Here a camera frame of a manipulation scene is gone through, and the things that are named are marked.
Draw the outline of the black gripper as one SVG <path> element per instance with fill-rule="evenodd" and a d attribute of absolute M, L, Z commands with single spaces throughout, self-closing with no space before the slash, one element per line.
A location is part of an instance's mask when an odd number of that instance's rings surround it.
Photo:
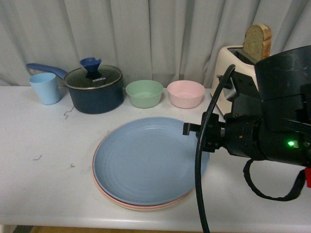
<path fill-rule="evenodd" d="M 224 88 L 233 90 L 228 98 L 230 102 L 240 94 L 246 94 L 250 97 L 259 96 L 256 87 L 248 90 L 247 85 L 253 85 L 253 79 L 243 74 L 237 75 L 235 71 L 225 72 L 220 76 L 220 81 L 226 78 Z M 258 146 L 259 127 L 261 124 L 262 113 L 260 115 L 233 116 L 233 113 L 224 115 L 224 122 L 219 121 L 219 116 L 211 114 L 205 135 L 203 136 L 203 151 L 215 152 L 219 148 L 225 148 L 229 154 L 240 157 L 262 157 L 263 152 Z M 183 135 L 189 135 L 190 132 L 200 132 L 201 125 L 193 123 L 183 124 Z"/>

